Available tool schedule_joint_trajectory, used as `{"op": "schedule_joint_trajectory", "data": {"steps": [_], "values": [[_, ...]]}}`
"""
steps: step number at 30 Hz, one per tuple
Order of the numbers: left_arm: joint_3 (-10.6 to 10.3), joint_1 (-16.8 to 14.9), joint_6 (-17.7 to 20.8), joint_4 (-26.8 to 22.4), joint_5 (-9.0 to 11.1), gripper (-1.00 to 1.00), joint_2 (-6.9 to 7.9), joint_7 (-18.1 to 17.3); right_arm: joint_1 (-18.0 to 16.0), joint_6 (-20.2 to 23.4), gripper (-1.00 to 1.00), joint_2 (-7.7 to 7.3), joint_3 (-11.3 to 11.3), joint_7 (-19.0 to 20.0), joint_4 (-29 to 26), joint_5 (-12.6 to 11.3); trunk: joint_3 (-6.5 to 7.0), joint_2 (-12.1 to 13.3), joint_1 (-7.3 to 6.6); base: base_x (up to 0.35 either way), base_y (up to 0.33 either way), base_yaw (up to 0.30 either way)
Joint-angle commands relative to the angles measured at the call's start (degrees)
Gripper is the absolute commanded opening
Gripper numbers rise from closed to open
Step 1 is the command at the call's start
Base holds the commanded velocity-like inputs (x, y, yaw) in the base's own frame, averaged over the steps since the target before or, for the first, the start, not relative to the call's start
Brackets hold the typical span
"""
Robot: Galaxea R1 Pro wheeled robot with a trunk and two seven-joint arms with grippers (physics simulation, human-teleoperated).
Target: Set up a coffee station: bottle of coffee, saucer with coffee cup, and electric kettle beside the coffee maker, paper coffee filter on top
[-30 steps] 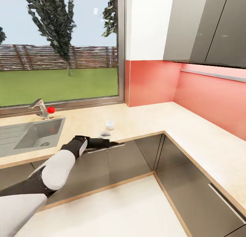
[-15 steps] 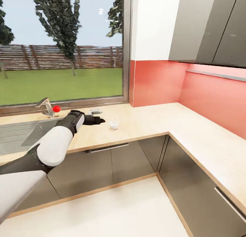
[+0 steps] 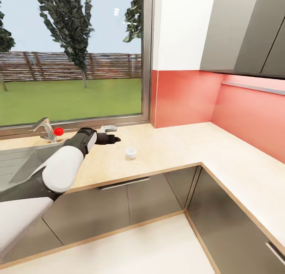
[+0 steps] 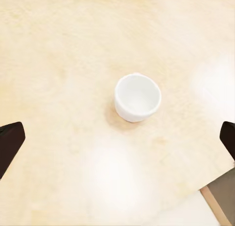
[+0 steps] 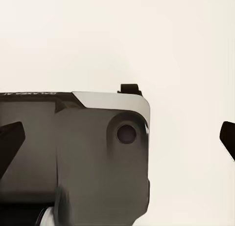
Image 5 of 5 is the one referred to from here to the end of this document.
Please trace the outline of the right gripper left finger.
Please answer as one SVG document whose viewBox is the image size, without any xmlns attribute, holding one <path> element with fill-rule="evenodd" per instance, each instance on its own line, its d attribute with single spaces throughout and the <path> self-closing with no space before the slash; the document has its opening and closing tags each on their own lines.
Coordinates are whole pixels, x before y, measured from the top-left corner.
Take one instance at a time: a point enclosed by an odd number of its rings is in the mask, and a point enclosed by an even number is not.
<svg viewBox="0 0 235 226">
<path fill-rule="evenodd" d="M 21 121 L 0 127 L 0 180 L 25 141 Z"/>
</svg>

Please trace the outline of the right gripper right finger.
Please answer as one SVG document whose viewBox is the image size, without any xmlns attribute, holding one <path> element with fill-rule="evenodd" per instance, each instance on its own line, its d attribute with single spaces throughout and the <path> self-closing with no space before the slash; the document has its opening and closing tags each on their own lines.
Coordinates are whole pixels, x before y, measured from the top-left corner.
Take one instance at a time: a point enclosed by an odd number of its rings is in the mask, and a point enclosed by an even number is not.
<svg viewBox="0 0 235 226">
<path fill-rule="evenodd" d="M 235 161 L 235 123 L 224 121 L 219 139 Z"/>
</svg>

